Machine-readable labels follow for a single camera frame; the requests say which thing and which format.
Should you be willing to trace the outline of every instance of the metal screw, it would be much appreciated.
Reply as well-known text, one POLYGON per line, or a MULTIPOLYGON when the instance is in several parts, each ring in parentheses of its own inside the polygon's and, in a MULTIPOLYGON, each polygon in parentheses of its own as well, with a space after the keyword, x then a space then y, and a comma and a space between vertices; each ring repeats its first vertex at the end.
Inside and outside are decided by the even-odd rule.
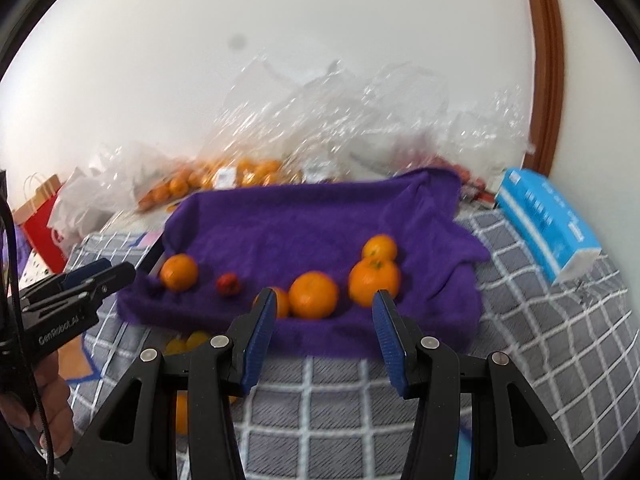
POLYGON ((155 348, 147 348, 142 351, 142 354, 140 354, 140 359, 145 363, 153 361, 156 357, 158 357, 158 351, 155 348))
POLYGON ((509 356, 503 352, 494 352, 491 359, 494 363, 500 366, 509 364, 509 356))
POLYGON ((423 337, 420 339, 420 344, 429 350, 435 350, 438 346, 440 346, 440 342, 431 336, 423 337))
POLYGON ((224 348, 228 344, 229 338, 226 335, 216 335, 211 338, 213 348, 224 348))

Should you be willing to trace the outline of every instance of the plaid fabric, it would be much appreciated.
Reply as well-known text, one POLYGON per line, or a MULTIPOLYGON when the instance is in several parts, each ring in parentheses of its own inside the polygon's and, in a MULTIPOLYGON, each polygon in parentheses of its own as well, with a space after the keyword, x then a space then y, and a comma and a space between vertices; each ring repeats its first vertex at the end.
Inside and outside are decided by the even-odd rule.
MULTIPOLYGON (((638 322, 626 287, 607 256, 581 282, 550 286, 521 238, 498 211, 459 222, 491 250, 477 268, 485 312, 472 354, 507 352, 535 387, 569 443, 585 478, 604 478, 640 429, 638 322)), ((70 267, 98 257, 137 263, 148 248, 138 235, 92 235, 70 267)), ((109 298, 86 344, 100 381, 72 391, 84 431, 147 335, 121 322, 109 298)), ((260 382, 232 406, 246 476, 342 479, 400 477, 416 410, 399 399, 382 363, 268 358, 260 382)), ((463 406, 463 420, 470 408, 463 406)), ((178 439, 178 477, 189 477, 186 440, 178 439)))

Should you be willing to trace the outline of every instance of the human hand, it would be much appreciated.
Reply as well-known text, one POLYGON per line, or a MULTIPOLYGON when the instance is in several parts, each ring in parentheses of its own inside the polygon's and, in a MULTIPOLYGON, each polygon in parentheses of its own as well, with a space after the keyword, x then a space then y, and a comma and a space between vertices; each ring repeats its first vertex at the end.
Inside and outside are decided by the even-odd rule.
MULTIPOLYGON (((58 352, 45 357, 34 370, 34 376, 49 423, 53 452, 56 456, 62 456, 73 444, 74 421, 73 411, 67 402, 70 395, 69 386, 58 374, 58 352)), ((29 416, 24 406, 12 394, 0 395, 0 412, 4 420, 14 428, 24 430, 33 424, 38 431, 43 431, 38 411, 29 416)), ((40 445, 44 448, 45 444, 44 435, 41 435, 40 445)))

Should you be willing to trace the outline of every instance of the white wall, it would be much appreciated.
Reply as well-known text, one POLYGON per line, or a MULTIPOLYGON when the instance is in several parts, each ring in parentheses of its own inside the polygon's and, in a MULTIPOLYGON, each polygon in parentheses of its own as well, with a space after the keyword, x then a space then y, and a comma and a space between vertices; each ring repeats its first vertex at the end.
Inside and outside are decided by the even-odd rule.
POLYGON ((192 152, 239 70, 291 37, 312 46, 300 56, 322 43, 364 76, 433 68, 453 104, 515 84, 530 98, 528 0, 58 0, 0 82, 12 203, 29 174, 70 171, 101 142, 192 152))
POLYGON ((593 0, 560 0, 566 101, 551 179, 595 230, 640 315, 640 64, 593 0))

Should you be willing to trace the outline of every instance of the red paper bag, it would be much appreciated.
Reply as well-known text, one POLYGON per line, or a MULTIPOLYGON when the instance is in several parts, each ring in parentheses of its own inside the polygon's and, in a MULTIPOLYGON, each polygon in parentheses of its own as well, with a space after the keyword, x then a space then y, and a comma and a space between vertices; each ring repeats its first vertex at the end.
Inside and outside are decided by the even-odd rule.
POLYGON ((41 256, 51 272, 55 273, 65 270, 66 258, 54 243, 47 223, 61 187, 57 175, 48 178, 33 197, 14 212, 14 221, 21 227, 31 247, 41 256))

